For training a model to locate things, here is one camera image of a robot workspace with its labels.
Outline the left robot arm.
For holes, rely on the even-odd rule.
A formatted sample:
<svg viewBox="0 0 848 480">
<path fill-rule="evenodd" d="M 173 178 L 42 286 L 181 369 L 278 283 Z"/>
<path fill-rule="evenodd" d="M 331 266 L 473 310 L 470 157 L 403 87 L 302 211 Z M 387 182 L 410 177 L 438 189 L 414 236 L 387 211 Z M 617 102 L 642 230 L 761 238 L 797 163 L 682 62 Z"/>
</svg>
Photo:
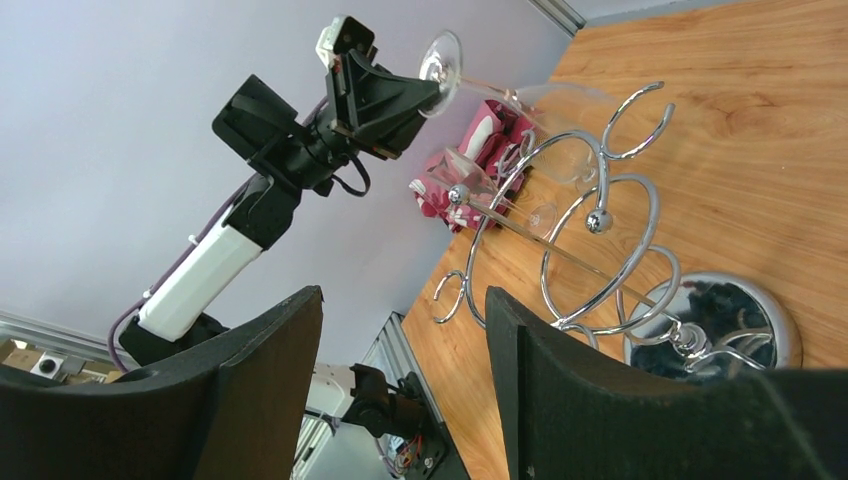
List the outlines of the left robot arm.
<svg viewBox="0 0 848 480">
<path fill-rule="evenodd" d="M 146 366 L 224 332 L 208 306 L 290 228 L 302 196 L 328 196 L 339 170 L 361 154 L 399 157 L 441 100 L 439 82 L 397 76 L 369 56 L 337 55 L 327 94 L 299 122 L 296 110 L 258 76 L 249 76 L 212 123 L 214 133 L 252 169 L 178 260 L 133 306 L 117 342 Z"/>
</svg>

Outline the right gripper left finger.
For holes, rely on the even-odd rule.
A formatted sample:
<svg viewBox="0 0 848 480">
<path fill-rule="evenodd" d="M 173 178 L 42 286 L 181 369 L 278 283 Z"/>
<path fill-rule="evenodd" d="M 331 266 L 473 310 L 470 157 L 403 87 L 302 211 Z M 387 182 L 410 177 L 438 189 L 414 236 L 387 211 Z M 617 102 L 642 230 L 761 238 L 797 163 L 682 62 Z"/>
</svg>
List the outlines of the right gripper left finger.
<svg viewBox="0 0 848 480">
<path fill-rule="evenodd" d="M 286 479 L 322 330 L 307 286 L 108 384 L 1 370 L 5 479 Z"/>
</svg>

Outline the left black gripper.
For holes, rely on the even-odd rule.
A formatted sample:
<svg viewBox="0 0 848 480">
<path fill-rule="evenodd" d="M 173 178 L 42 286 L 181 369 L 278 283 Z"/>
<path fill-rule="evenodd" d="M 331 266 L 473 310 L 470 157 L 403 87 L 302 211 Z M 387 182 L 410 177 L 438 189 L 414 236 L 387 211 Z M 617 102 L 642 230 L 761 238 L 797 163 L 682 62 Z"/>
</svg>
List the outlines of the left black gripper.
<svg viewBox="0 0 848 480">
<path fill-rule="evenodd" d="M 381 159 L 409 147 L 425 122 L 421 112 L 440 97 L 437 82 L 393 75 L 356 49 L 335 57 L 327 87 L 329 130 Z"/>
</svg>

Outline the chrome wine glass rack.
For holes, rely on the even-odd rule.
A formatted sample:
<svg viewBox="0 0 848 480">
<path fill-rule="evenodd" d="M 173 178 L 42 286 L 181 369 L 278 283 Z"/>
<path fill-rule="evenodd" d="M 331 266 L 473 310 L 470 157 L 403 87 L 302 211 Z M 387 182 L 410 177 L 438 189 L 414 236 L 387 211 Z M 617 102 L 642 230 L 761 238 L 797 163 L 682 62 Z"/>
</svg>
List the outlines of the chrome wine glass rack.
<svg viewBox="0 0 848 480">
<path fill-rule="evenodd" d="M 540 280 L 544 302 L 554 315 L 554 327 L 584 335 L 592 347 L 602 336 L 619 335 L 629 366 L 672 380 L 704 384 L 736 377 L 743 371 L 798 368 L 803 362 L 802 343 L 795 322 L 775 297 L 742 277 L 721 272 L 684 273 L 677 255 L 654 241 L 660 220 L 660 197 L 647 177 L 610 171 L 613 162 L 637 157 L 660 138 L 672 120 L 675 107 L 668 104 L 656 127 L 629 149 L 612 147 L 618 123 L 631 107 L 624 100 L 601 133 L 600 160 L 609 176 L 578 188 L 567 210 L 558 212 L 548 237 L 542 238 L 521 224 L 480 204 L 484 223 L 497 223 L 544 251 L 540 269 L 547 272 L 553 257 L 560 257 L 603 280 L 603 286 L 570 312 L 561 312 L 547 277 Z M 491 206 L 529 168 L 532 155 L 522 156 L 499 188 Z M 584 228 L 605 235 L 614 225 L 609 209 L 611 190 L 618 183 L 640 186 L 648 199 L 648 218 L 631 253 L 617 272 L 606 273 L 557 245 L 557 239 L 579 209 L 585 210 Z M 466 187 L 450 189 L 450 199 L 469 203 Z"/>
</svg>

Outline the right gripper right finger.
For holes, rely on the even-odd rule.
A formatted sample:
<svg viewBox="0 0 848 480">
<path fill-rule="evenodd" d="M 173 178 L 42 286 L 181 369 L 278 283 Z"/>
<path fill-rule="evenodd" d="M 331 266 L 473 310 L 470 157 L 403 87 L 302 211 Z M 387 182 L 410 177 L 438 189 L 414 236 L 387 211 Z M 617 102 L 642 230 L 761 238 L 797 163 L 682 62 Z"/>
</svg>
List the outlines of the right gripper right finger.
<svg viewBox="0 0 848 480">
<path fill-rule="evenodd" d="M 847 374 L 782 369 L 708 386 L 651 375 L 500 287 L 486 340 L 512 479 L 843 479 Z"/>
</svg>

